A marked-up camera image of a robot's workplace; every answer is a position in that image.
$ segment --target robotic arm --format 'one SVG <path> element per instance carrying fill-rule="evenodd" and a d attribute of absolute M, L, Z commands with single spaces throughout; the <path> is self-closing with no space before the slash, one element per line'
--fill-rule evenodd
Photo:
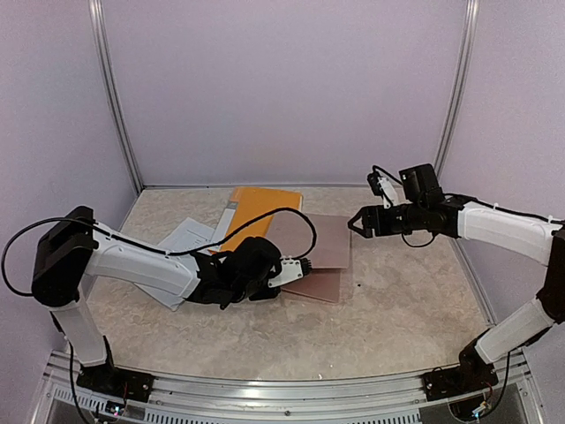
<path fill-rule="evenodd" d="M 366 206 L 350 220 L 351 230 L 365 238 L 427 230 L 434 236 L 480 240 L 532 258 L 547 267 L 546 281 L 536 297 L 509 318 L 469 343 L 460 365 L 423 375 L 428 400 L 481 390 L 498 383 L 493 363 L 522 345 L 537 341 L 565 320 L 565 229 L 552 217 L 490 207 L 469 196 L 444 194 L 432 165 L 400 171 L 410 203 Z M 378 171 L 368 176 L 376 195 L 390 183 Z M 361 220 L 361 227 L 355 224 Z"/>
<path fill-rule="evenodd" d="M 77 384 L 119 398 L 125 398 L 127 388 L 127 398 L 147 402 L 154 378 L 114 366 L 108 340 L 96 328 L 80 291 L 83 275 L 133 282 L 152 295 L 166 293 L 162 303 L 172 309 L 184 301 L 225 309 L 244 299 L 273 299 L 282 285 L 311 270 L 307 259 L 283 258 L 261 237 L 246 238 L 233 252 L 181 256 L 97 223 L 87 207 L 74 209 L 65 219 L 39 241 L 32 294 L 77 353 Z"/>

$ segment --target marble-patterned surface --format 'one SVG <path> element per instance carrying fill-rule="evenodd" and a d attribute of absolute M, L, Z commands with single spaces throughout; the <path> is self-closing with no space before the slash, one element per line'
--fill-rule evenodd
<path fill-rule="evenodd" d="M 368 188 L 300 188 L 303 210 L 353 216 Z M 215 226 L 230 189 L 149 190 L 124 233 L 158 243 L 187 216 Z M 411 236 L 426 241 L 427 233 Z M 444 366 L 486 327 L 447 239 L 407 247 L 400 237 L 352 235 L 351 267 L 337 305 L 278 299 L 175 313 L 133 284 L 99 278 L 89 298 L 117 364 L 209 377 L 311 380 Z"/>

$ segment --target orange book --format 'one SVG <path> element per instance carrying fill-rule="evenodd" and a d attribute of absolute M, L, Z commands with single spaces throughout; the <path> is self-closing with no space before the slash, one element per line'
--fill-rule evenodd
<path fill-rule="evenodd" d="M 271 188 L 238 187 L 231 195 L 230 201 L 236 202 L 237 208 L 227 234 L 231 234 L 240 225 L 269 210 L 285 207 L 300 210 L 302 207 L 302 194 Z M 272 216 L 268 216 L 245 228 L 234 238 L 224 243 L 220 251 L 235 250 L 247 237 L 265 237 L 272 219 Z"/>

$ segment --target white wall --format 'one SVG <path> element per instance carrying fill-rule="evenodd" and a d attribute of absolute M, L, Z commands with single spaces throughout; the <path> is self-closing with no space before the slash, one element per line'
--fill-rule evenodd
<path fill-rule="evenodd" d="M 148 185 L 363 183 L 431 162 L 464 0 L 104 2 Z"/>
<path fill-rule="evenodd" d="M 134 192 L 94 50 L 88 3 L 0 1 L 0 247 L 24 225 L 75 206 L 119 225 Z M 12 282 L 29 291 L 37 239 L 11 250 Z M 0 422 L 20 424 L 53 348 L 48 312 L 0 284 Z"/>
<path fill-rule="evenodd" d="M 565 217 L 565 3 L 480 2 L 455 138 L 441 180 L 450 192 Z M 464 248 L 499 320 L 531 299 L 545 270 L 500 248 Z M 549 422 L 565 416 L 565 331 L 526 353 Z"/>

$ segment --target table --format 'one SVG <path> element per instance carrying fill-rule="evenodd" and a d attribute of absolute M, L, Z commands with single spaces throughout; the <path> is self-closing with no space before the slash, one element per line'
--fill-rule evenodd
<path fill-rule="evenodd" d="M 303 211 L 353 216 L 378 203 L 368 188 L 300 187 Z M 123 233 L 159 243 L 186 217 L 214 227 L 229 188 L 146 190 Z M 411 236 L 421 243 L 429 234 Z M 447 238 L 407 247 L 400 237 L 351 235 L 342 299 L 282 293 L 230 305 L 184 303 L 171 312 L 133 284 L 98 278 L 88 304 L 118 365 L 246 380 L 387 375 L 457 362 L 486 329 Z"/>

